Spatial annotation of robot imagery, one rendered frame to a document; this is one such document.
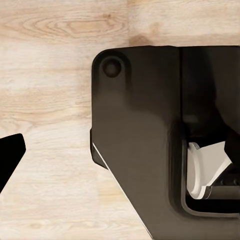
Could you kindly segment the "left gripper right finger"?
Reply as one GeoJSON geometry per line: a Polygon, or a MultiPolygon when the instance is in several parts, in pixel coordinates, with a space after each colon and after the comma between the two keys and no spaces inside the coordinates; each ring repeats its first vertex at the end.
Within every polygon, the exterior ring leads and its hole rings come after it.
{"type": "Polygon", "coordinates": [[[228,133],[224,151],[240,173],[240,135],[228,133]]]}

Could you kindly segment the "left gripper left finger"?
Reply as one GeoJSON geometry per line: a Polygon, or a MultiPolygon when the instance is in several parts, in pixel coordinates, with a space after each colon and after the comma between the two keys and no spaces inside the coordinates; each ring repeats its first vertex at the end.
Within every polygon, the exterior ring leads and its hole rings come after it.
{"type": "Polygon", "coordinates": [[[26,152],[22,133],[0,138],[0,193],[26,152]]]}

